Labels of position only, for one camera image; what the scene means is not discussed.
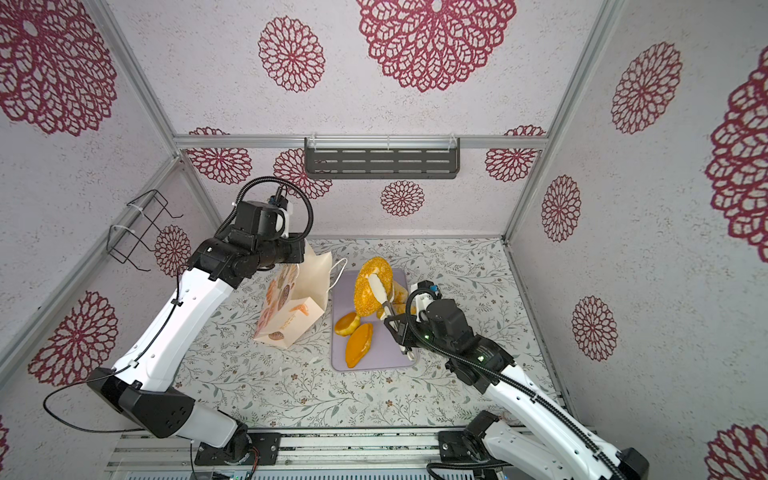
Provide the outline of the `printed paper bag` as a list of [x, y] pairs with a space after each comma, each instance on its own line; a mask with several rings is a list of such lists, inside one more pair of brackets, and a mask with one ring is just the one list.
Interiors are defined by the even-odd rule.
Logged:
[[253, 340], [288, 349], [326, 312], [329, 295], [348, 260], [316, 254], [305, 244], [304, 261], [285, 264], [270, 282]]

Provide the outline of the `metal tongs with white tips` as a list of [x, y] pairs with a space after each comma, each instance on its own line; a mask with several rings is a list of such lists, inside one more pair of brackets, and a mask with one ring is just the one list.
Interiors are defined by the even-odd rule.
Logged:
[[[387, 293], [387, 289], [376, 273], [369, 274], [367, 276], [367, 282], [370, 286], [374, 298], [380, 303], [381, 307], [384, 305], [391, 306], [393, 304], [391, 302], [392, 294], [389, 295]], [[381, 322], [386, 327], [395, 343], [399, 346], [402, 354], [405, 355], [409, 360], [414, 360], [415, 355], [412, 351], [412, 347], [408, 346], [406, 343], [408, 335], [408, 318], [405, 322], [401, 322], [398, 321], [395, 317], [389, 317], [385, 320], [381, 320]]]

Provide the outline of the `large sesame bread loaf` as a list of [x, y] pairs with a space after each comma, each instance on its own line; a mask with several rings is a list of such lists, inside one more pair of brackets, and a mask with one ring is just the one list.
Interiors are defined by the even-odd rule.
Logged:
[[374, 315], [393, 295], [393, 270], [387, 260], [374, 257], [360, 269], [354, 288], [353, 302], [359, 317]]

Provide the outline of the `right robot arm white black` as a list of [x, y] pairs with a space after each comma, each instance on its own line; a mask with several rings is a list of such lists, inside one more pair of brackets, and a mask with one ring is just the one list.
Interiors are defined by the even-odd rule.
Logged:
[[378, 276], [367, 281], [384, 308], [384, 325], [404, 353], [423, 348], [443, 356], [447, 370], [462, 383], [530, 431], [525, 437], [489, 412], [478, 414], [465, 429], [465, 442], [471, 454], [489, 458], [475, 468], [508, 464], [534, 479], [648, 477], [650, 464], [640, 452], [615, 447], [552, 401], [500, 345], [473, 332], [464, 312], [437, 285], [423, 281], [413, 286], [404, 312], [397, 313]]

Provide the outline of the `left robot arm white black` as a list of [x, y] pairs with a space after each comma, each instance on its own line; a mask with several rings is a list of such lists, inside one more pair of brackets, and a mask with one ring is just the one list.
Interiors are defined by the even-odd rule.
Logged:
[[110, 369], [97, 368], [88, 387], [158, 438], [179, 436], [240, 452], [247, 428], [174, 388], [184, 356], [212, 314], [255, 273], [299, 264], [305, 243], [288, 230], [292, 206], [282, 193], [266, 202], [241, 200], [234, 220], [202, 242], [174, 293], [137, 343]]

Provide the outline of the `oval golden bread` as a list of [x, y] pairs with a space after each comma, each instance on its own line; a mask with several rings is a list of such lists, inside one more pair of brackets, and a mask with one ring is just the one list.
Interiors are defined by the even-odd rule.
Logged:
[[398, 321], [405, 322], [407, 318], [414, 317], [416, 314], [417, 308], [415, 305], [407, 307], [405, 303], [397, 303], [391, 306], [384, 305], [380, 307], [376, 311], [375, 317], [379, 320], [395, 317]]

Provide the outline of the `orange elongated bread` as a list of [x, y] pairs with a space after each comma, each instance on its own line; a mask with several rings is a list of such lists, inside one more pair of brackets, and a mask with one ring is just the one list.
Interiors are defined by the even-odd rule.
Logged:
[[372, 346], [374, 326], [371, 323], [361, 324], [348, 338], [345, 362], [348, 368], [355, 368], [367, 355]]

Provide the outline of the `flaky yellow pastry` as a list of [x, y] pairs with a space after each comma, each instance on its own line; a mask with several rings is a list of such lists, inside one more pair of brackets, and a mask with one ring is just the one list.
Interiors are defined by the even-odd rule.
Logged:
[[391, 302], [393, 304], [405, 304], [409, 296], [408, 290], [397, 281], [392, 282]]

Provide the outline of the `lavender tray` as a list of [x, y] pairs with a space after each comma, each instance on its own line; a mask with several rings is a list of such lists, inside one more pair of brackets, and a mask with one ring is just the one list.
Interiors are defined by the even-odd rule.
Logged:
[[411, 360], [403, 354], [384, 323], [376, 316], [361, 318], [361, 324], [373, 325], [372, 343], [368, 353], [354, 366], [346, 363], [348, 337], [337, 335], [334, 326], [344, 315], [354, 310], [353, 294], [358, 270], [346, 270], [332, 289], [332, 316], [330, 327], [330, 359], [332, 367], [339, 372], [360, 372], [373, 370], [401, 369], [413, 366], [418, 360]]

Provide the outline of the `small yellow croissant piece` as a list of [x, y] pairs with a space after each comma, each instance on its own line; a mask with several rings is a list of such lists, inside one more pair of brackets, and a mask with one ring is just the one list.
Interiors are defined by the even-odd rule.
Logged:
[[341, 337], [352, 335], [361, 324], [361, 317], [350, 312], [341, 317], [334, 325], [334, 333]]

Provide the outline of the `floral table mat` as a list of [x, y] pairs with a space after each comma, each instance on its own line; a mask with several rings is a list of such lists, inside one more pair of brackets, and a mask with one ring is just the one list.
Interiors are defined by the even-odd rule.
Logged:
[[[381, 256], [409, 282], [435, 282], [474, 331], [502, 345], [536, 385], [559, 397], [500, 240], [318, 239], [313, 248], [353, 268]], [[336, 371], [330, 315], [286, 350], [256, 342], [270, 280], [256, 276], [219, 307], [184, 358], [179, 390], [252, 427], [450, 426], [494, 409], [425, 351], [404, 369]]]

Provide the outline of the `grey wall shelf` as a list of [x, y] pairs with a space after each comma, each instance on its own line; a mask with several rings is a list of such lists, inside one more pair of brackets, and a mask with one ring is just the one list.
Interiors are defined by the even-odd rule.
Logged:
[[461, 142], [439, 140], [304, 140], [304, 168], [314, 180], [451, 180]]

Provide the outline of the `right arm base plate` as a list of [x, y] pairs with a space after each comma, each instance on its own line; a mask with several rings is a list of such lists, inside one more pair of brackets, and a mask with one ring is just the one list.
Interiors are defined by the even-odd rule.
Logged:
[[493, 460], [483, 443], [487, 429], [500, 417], [489, 411], [481, 411], [461, 430], [438, 432], [440, 458], [443, 463], [483, 463]]

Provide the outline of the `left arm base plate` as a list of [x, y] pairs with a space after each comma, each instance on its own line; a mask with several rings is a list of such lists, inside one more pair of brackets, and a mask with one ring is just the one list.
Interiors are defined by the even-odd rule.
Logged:
[[222, 448], [202, 443], [193, 463], [195, 467], [272, 466], [277, 462], [281, 440], [278, 432], [240, 433]]

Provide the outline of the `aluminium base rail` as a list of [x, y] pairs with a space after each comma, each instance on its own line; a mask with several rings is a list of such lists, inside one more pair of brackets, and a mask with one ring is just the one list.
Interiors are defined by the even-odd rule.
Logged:
[[[441, 460], [438, 432], [460, 427], [252, 429], [282, 435], [277, 462], [259, 470], [420, 468]], [[158, 439], [147, 433], [124, 434], [107, 460], [109, 473], [243, 472], [252, 466], [195, 467], [198, 444], [182, 438]]]

